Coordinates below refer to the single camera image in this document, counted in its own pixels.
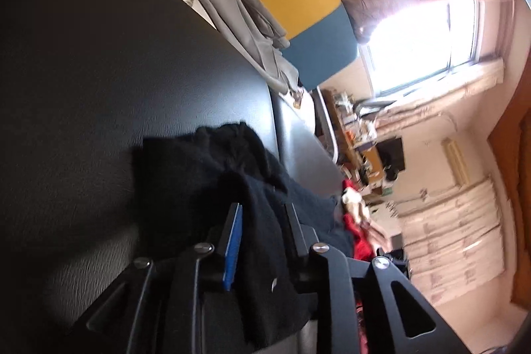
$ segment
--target black cloth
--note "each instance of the black cloth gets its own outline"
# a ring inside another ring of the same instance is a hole
[[[204,241],[211,228],[224,223],[230,203],[241,203],[235,289],[245,335],[259,349],[300,330],[310,312],[289,279],[288,260],[295,252],[284,205],[293,203],[302,224],[348,256],[351,236],[333,218],[337,200],[318,197],[291,179],[245,123],[146,138],[138,156],[146,253],[175,256]]]

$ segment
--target window frame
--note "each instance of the window frame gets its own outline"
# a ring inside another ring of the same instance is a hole
[[[414,92],[416,89],[418,89],[417,85],[425,82],[427,80],[430,80],[432,78],[435,78],[435,80],[439,80],[448,74],[452,74],[453,71],[456,68],[461,68],[468,65],[474,65],[479,61],[479,36],[481,31],[481,23],[482,23],[482,6],[480,5],[480,2],[477,0],[474,0],[474,35],[472,39],[472,50],[471,50],[471,57],[467,62],[458,64],[458,65],[452,65],[451,64],[451,53],[450,58],[448,59],[447,65],[445,68],[442,68],[440,70],[437,70],[435,72],[432,72],[431,74],[428,74],[424,77],[419,77],[418,79],[412,80],[411,82],[404,83],[399,86],[392,87],[391,89],[382,91],[379,89],[375,89],[373,79],[376,74],[376,67],[374,66],[374,62],[371,55],[371,49],[369,47],[369,44],[366,45],[360,45],[359,51],[362,56],[363,64],[365,65],[367,75],[369,77],[369,82],[371,84],[371,92],[374,95],[375,98],[381,98],[381,97],[389,97],[390,95],[394,95],[396,93],[402,92],[403,94],[407,94],[410,92]]]

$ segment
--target red clothing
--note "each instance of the red clothing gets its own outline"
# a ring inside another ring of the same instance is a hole
[[[344,228],[352,233],[354,236],[354,259],[362,261],[371,261],[376,255],[372,250],[371,244],[368,242],[365,231],[354,222],[350,213],[343,215]]]

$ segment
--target blue panel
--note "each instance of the blue panel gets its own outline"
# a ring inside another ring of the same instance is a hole
[[[358,44],[343,4],[282,50],[298,70],[303,86],[315,89],[358,56]]]

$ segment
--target black leather surface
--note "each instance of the black leather surface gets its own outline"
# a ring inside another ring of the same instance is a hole
[[[0,345],[43,352],[136,242],[131,147],[245,120],[262,78],[180,0],[0,0]]]
[[[341,191],[343,175],[293,109],[271,93],[280,162],[293,179],[319,195]]]

